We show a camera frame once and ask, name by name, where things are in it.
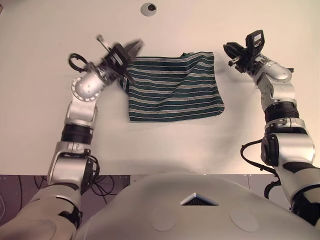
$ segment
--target white stripe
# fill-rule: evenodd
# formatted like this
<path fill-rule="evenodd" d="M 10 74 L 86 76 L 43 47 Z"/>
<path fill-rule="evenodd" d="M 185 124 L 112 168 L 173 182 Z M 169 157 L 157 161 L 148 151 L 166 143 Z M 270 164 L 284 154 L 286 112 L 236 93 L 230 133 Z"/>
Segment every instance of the white stripe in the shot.
<path fill-rule="evenodd" d="M 148 75 L 144 75 L 144 74 L 137 74 L 137 73 L 133 73 L 130 72 L 130 75 L 136 75 L 136 76 L 143 76 L 143 77 L 147 77 L 147 78 L 152 78 L 152 79 L 185 79 L 187 77 L 208 77 L 208 78 L 213 78 L 215 75 L 214 74 L 207 74 L 207 73 L 190 73 L 187 76 L 184 77 L 172 77 L 172 76 L 148 76 Z"/>
<path fill-rule="evenodd" d="M 183 82 L 200 82 L 200 81 L 207 81 L 207 82 L 212 82 L 213 80 L 207 80 L 207 79 L 197 79 L 197 80 L 182 80 L 182 81 L 154 81 L 154 80 L 149 80 L 149 79 L 143 79 L 143 78 L 137 78 L 137 77 L 132 77 L 133 80 L 135 80 L 136 82 L 141 82 L 141 83 L 152 83 L 152 84 L 162 84 L 162 85 L 178 85 L 181 84 Z"/>
<path fill-rule="evenodd" d="M 182 117 L 188 117 L 188 116 L 195 116 L 195 115 L 205 115 L 205 114 L 214 114 L 214 113 L 222 113 L 223 111 L 210 111 L 206 113 L 195 113 L 195 114 L 187 114 L 183 116 L 165 116 L 165 117 L 142 117 L 142 116 L 130 116 L 131 118 L 137 118 L 137 119 L 174 119 L 174 118 L 182 118 Z"/>
<path fill-rule="evenodd" d="M 135 65 L 135 64 L 131 64 L 130 66 L 134 66 L 134 67 L 147 67 L 147 68 L 150 68 L 150 67 L 160 67 L 160 68 L 186 68 L 186 67 L 189 67 L 190 65 L 192 64 L 195 64 L 195 65 L 201 65 L 201 66 L 204 66 L 204 67 L 207 67 L 207 68 L 210 68 L 210 67 L 213 67 L 214 64 L 206 64 L 206 63 L 203 63 L 203 62 L 200 62 L 200 61 L 196 61 L 196 62 L 192 62 L 188 65 L 184 65 L 184 66 L 163 66 L 163 65 Z"/>
<path fill-rule="evenodd" d="M 198 99 L 212 99 L 214 97 L 220 97 L 219 93 L 212 94 L 212 95 L 203 95 L 203 96 L 190 96 L 190 97 L 168 97 L 162 101 L 148 101 L 148 100 L 141 100 L 138 98 L 135 98 L 133 96 L 129 96 L 129 100 L 136 101 L 138 103 L 144 103 L 144 104 L 161 104 L 169 101 L 192 101 L 192 100 L 198 100 Z"/>
<path fill-rule="evenodd" d="M 145 111 L 145 110 L 137 110 L 129 108 L 130 113 L 136 114 L 178 114 L 178 113 L 187 113 L 187 112 L 194 112 L 194 111 L 201 111 L 206 109 L 213 109 L 217 107 L 223 107 L 223 104 L 216 104 L 210 106 L 203 106 L 203 107 L 195 107 L 195 108 L 185 108 L 185 109 L 177 109 L 177 110 L 157 110 L 157 111 Z"/>
<path fill-rule="evenodd" d="M 148 87 L 148 88 L 156 88 L 156 89 L 168 89 L 168 88 L 177 88 L 177 86 L 149 86 L 149 85 L 141 85 L 135 83 L 134 85 L 136 86 L 141 86 L 141 87 Z M 217 84 L 197 84 L 197 85 L 180 85 L 180 89 L 196 89 L 196 88 L 214 88 L 216 87 Z"/>
<path fill-rule="evenodd" d="M 123 91 L 126 91 L 126 86 L 127 86 L 127 78 L 124 77 L 124 78 L 123 78 L 123 85 L 122 85 Z"/>
<path fill-rule="evenodd" d="M 187 62 L 194 58 L 197 58 L 199 56 L 206 56 L 206 57 L 213 57 L 213 53 L 204 53 L 204 52 L 198 52 L 196 54 L 193 54 L 189 57 L 183 58 L 183 56 L 180 57 L 137 57 L 134 59 L 135 62 L 166 62 L 166 63 L 180 63 L 180 62 Z"/>
<path fill-rule="evenodd" d="M 138 89 L 134 86 L 129 86 L 129 89 L 131 90 L 135 90 L 139 93 L 145 93 L 145 94 L 149 94 L 149 93 L 153 93 L 153 94 L 196 94 L 196 93 L 203 93 L 203 92 L 212 92 L 212 91 L 217 91 L 218 89 L 208 89 L 208 90 L 204 90 L 204 91 L 191 91 L 191 92 L 175 92 L 177 89 L 183 89 L 181 88 L 182 86 L 178 86 L 176 89 L 174 89 L 173 91 L 157 91 L 157 90 L 144 90 L 144 89 Z"/>
<path fill-rule="evenodd" d="M 200 70 L 200 71 L 205 71 L 205 72 L 213 72 L 213 69 L 207 70 L 207 69 L 200 69 L 200 68 L 196 68 L 196 67 L 192 67 L 192 68 L 190 68 L 189 70 L 186 70 L 186 71 L 144 70 L 144 69 L 138 69 L 138 68 L 135 68 L 135 67 L 128 67 L 127 70 L 128 71 L 141 72 L 141 73 L 147 73 L 147 74 L 189 74 L 193 70 Z"/>
<path fill-rule="evenodd" d="M 214 103 L 216 101 L 221 101 L 221 99 L 215 99 L 213 101 L 203 101 L 203 102 L 196 102 L 196 103 L 189 103 L 189 104 L 172 104 L 172 105 L 161 105 L 161 106 L 141 106 L 133 103 L 129 103 L 129 105 L 137 106 L 140 108 L 148 108 L 148 109 L 158 109 L 158 108 L 164 108 L 164 107 L 179 107 L 179 106 L 189 106 L 189 105 L 195 105 L 195 104 L 209 104 Z M 215 104 L 215 106 L 224 107 L 223 104 Z"/>
<path fill-rule="evenodd" d="M 174 93 L 172 93 L 172 95 L 176 95 L 176 94 L 189 95 L 191 93 L 204 93 L 204 92 L 212 93 L 213 91 L 212 90 L 207 90 L 207 91 L 194 91 L 194 92 L 174 92 Z M 144 98 L 150 98 L 150 99 L 164 99 L 164 98 L 166 98 L 166 96 L 146 96 L 146 95 L 140 95 L 140 94 L 135 93 L 135 92 L 130 92 L 130 95 L 132 95 L 132 94 L 140 96 L 140 97 L 144 97 Z"/>

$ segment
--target wire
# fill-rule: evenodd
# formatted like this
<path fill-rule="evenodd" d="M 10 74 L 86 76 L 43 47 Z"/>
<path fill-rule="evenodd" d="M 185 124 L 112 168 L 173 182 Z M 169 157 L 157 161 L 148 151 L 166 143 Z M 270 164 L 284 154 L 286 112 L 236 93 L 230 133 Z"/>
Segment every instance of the wire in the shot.
<path fill-rule="evenodd" d="M 107 200 L 106 200 L 106 198 L 105 198 L 105 196 L 103 195 L 103 192 L 102 192 L 101 187 L 100 187 L 100 186 L 98 186 L 98 185 L 97 185 L 97 187 L 98 187 L 98 189 L 99 189 L 100 193 L 102 194 L 103 201 L 105 202 L 105 204 L 108 204 L 108 203 L 107 203 Z"/>
<path fill-rule="evenodd" d="M 19 207 L 19 211 L 22 209 L 22 194 L 23 194 L 23 191 L 22 191 L 22 183 L 21 183 L 21 177 L 20 175 L 18 175 L 18 179 L 19 179 L 19 185 L 20 185 L 20 207 Z"/>
<path fill-rule="evenodd" d="M 40 188 L 41 188 L 42 183 L 44 182 L 44 178 L 42 178 L 42 179 L 41 179 L 40 185 L 38 185 L 38 182 L 37 182 L 36 176 L 33 176 L 33 181 L 34 181 L 34 184 L 35 184 L 36 188 L 37 188 L 37 189 L 40 189 Z"/>
<path fill-rule="evenodd" d="M 1 200 L 1 202 L 2 202 L 2 205 L 3 205 L 3 212 L 2 212 L 2 214 L 1 214 L 1 216 L 0 216 L 0 220 L 3 218 L 3 216 L 5 215 L 5 212 L 6 212 L 6 205 L 5 205 L 5 201 L 4 201 L 4 199 L 3 199 L 3 197 L 0 195 L 0 200 Z"/>
<path fill-rule="evenodd" d="M 117 195 L 117 193 L 112 193 L 112 191 L 115 189 L 115 180 L 114 178 L 111 176 L 111 175 L 107 175 L 111 181 L 112 181 L 112 187 L 110 189 L 110 191 L 106 191 L 102 186 L 102 181 L 107 177 L 106 175 L 105 176 L 99 176 L 99 173 L 100 173 L 100 165 L 99 165 L 99 161 L 98 159 L 93 156 L 93 155 L 90 155 L 89 158 L 95 163 L 96 165 L 96 168 L 95 168 L 95 173 L 92 177 L 92 181 L 91 181 L 91 190 L 94 194 L 96 194 L 97 196 L 99 197 L 103 197 L 103 201 L 105 202 L 105 204 L 107 204 L 107 200 L 105 198 L 105 196 L 107 195 Z"/>
<path fill-rule="evenodd" d="M 40 188 L 42 187 L 42 183 L 43 183 L 44 181 L 47 181 L 47 179 L 45 178 L 45 176 L 40 176 L 40 177 L 41 177 L 41 182 L 40 182 L 40 184 L 38 184 L 37 179 L 36 179 L 36 176 L 35 176 L 35 175 L 33 176 L 33 181 L 34 181 L 34 184 L 35 184 L 35 186 L 36 186 L 37 189 L 40 189 Z"/>
<path fill-rule="evenodd" d="M 269 199 L 269 193 L 270 193 L 271 189 L 273 189 L 276 186 L 281 186 L 280 180 L 272 181 L 265 187 L 265 189 L 264 189 L 264 197 L 266 199 Z"/>
<path fill-rule="evenodd" d="M 274 170 L 273 168 L 271 167 L 268 167 L 268 166 L 265 166 L 265 165 L 262 165 L 260 163 L 257 163 L 257 162 L 254 162 L 254 161 L 250 161 L 249 159 L 247 159 L 245 156 L 244 156 L 244 151 L 247 147 L 250 147 L 252 145 L 255 145 L 255 144 L 259 144 L 262 142 L 262 139 L 260 140 L 257 140 L 257 141 L 252 141 L 252 142 L 249 142 L 245 145 L 242 145 L 241 146 L 241 150 L 240 150 L 240 154 L 241 154 L 241 157 L 249 164 L 257 167 L 257 168 L 260 168 L 261 171 L 265 170 L 271 174 L 274 174 L 276 177 L 278 177 L 277 173 L 276 173 L 276 170 Z"/>

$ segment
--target vent grille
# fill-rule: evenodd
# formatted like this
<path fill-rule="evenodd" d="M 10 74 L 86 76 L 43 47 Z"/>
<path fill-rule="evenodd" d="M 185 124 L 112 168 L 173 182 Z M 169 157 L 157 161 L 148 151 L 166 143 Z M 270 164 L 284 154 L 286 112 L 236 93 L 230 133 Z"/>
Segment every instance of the vent grille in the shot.
<path fill-rule="evenodd" d="M 218 203 L 199 195 L 198 193 L 192 193 L 180 202 L 182 206 L 219 206 Z"/>

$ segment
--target striped cloth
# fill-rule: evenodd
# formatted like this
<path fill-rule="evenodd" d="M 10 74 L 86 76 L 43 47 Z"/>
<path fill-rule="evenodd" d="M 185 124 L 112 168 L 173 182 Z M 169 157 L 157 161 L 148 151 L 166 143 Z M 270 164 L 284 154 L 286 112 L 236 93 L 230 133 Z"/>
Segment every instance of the striped cloth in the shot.
<path fill-rule="evenodd" d="M 135 80 L 119 82 L 129 96 L 133 122 L 174 122 L 221 114 L 212 52 L 181 57 L 137 57 L 127 68 Z"/>

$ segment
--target black cable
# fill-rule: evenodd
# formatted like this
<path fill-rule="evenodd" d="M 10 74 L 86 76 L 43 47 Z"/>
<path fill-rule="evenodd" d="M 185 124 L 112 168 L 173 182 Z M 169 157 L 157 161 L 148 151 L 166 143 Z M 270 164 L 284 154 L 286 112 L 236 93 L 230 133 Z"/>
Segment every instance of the black cable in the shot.
<path fill-rule="evenodd" d="M 40 185 L 38 185 L 36 176 L 35 176 L 35 175 L 33 176 L 33 181 L 34 181 L 34 184 L 35 184 L 35 186 L 36 186 L 37 189 L 40 189 L 40 188 L 41 188 L 42 183 L 44 182 L 44 180 L 45 180 L 44 176 L 41 176 L 41 182 L 40 182 Z"/>
<path fill-rule="evenodd" d="M 92 183 L 94 183 L 94 182 L 97 180 L 98 176 L 99 176 L 99 173 L 100 173 L 100 165 L 99 165 L 98 159 L 97 159 L 95 156 L 90 155 L 89 158 L 95 163 L 95 166 L 96 166 L 96 167 L 95 167 L 95 173 L 94 173 L 94 175 L 93 175 L 93 177 L 92 177 Z"/>
<path fill-rule="evenodd" d="M 274 175 L 277 177 L 278 175 L 277 175 L 277 173 L 276 173 L 276 170 L 274 170 L 273 168 L 268 167 L 268 166 L 265 166 L 265 165 L 262 165 L 262 164 L 259 164 L 259 163 L 254 162 L 254 161 L 250 161 L 249 159 L 247 159 L 247 158 L 244 156 L 244 151 L 245 151 L 245 149 L 246 149 L 247 147 L 250 147 L 250 146 L 255 145 L 255 144 L 259 144 L 259 143 L 261 143 L 261 142 L 262 142 L 262 139 L 257 140 L 257 141 L 252 141 L 252 142 L 249 142 L 249 143 L 247 143 L 247 144 L 245 144 L 245 145 L 242 145 L 242 146 L 241 146 L 241 150 L 240 150 L 241 157 L 242 157 L 247 163 L 249 163 L 249 164 L 251 164 L 251 165 L 259 168 L 261 171 L 262 171 L 262 170 L 265 170 L 265 171 L 267 171 L 267 172 L 269 172 L 269 173 L 271 173 L 271 174 L 274 174 Z"/>
<path fill-rule="evenodd" d="M 270 193 L 271 189 L 273 189 L 276 186 L 281 186 L 280 180 L 272 181 L 265 187 L 265 189 L 264 189 L 264 197 L 266 199 L 269 199 L 269 193 Z"/>
<path fill-rule="evenodd" d="M 20 185 L 20 207 L 19 207 L 19 211 L 20 211 L 22 209 L 22 194 L 23 194 L 20 175 L 18 175 L 18 179 L 19 179 L 19 185 Z"/>
<path fill-rule="evenodd" d="M 108 175 L 108 177 L 110 177 L 111 181 L 112 181 L 112 188 L 110 191 L 106 191 L 101 185 L 99 185 L 102 190 L 107 194 L 107 195 L 112 195 L 112 196 L 115 196 L 117 195 L 117 193 L 112 193 L 112 191 L 115 189 L 115 180 L 114 178 L 111 176 L 111 175 Z"/>
<path fill-rule="evenodd" d="M 100 187 L 100 186 L 98 186 L 98 185 L 96 185 L 96 186 L 98 187 L 98 189 L 99 189 L 100 193 L 103 195 L 103 192 L 102 192 L 102 190 L 101 190 L 101 187 Z M 105 202 L 105 204 L 108 204 L 108 203 L 107 203 L 107 200 L 106 200 L 106 198 L 105 198 L 105 196 L 104 196 L 104 195 L 102 196 L 102 198 L 103 198 L 103 201 Z"/>

